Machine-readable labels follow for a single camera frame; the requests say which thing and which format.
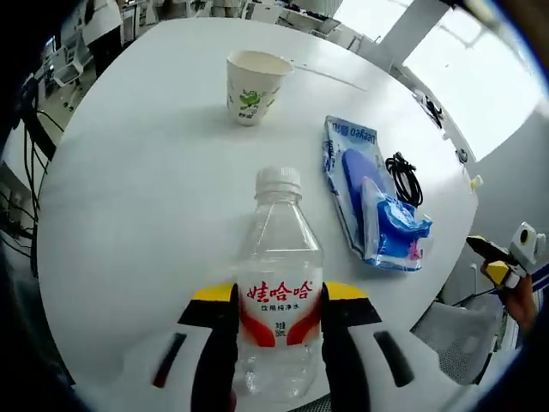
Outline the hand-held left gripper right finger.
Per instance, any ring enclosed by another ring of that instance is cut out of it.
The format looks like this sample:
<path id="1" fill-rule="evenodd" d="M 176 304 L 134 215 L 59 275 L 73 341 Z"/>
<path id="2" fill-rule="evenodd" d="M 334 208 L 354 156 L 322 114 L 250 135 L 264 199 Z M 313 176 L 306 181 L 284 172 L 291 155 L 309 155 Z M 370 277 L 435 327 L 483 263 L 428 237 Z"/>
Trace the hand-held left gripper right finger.
<path id="1" fill-rule="evenodd" d="M 333 411 L 437 411 L 436 354 L 413 333 L 382 321 L 360 288 L 325 282 L 322 357 Z"/>

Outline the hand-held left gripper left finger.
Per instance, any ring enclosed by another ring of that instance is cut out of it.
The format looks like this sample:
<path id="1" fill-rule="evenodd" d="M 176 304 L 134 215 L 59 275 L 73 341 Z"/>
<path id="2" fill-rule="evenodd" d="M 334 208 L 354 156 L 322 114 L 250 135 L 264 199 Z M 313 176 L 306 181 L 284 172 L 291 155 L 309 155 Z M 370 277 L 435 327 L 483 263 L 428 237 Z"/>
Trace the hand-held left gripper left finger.
<path id="1" fill-rule="evenodd" d="M 151 385 L 169 411 L 234 411 L 238 358 L 238 287 L 197 290 L 168 334 Z"/>

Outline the person's right hand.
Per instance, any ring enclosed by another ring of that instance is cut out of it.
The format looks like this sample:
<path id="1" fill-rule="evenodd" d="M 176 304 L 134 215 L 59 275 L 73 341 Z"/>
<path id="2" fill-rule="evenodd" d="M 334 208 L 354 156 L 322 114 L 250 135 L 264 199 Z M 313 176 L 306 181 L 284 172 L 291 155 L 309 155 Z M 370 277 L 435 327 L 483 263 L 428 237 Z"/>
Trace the person's right hand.
<path id="1" fill-rule="evenodd" d="M 517 322 L 521 333 L 527 335 L 538 313 L 534 303 L 532 276 L 527 274 L 514 288 L 505 288 L 499 297 L 509 315 Z"/>

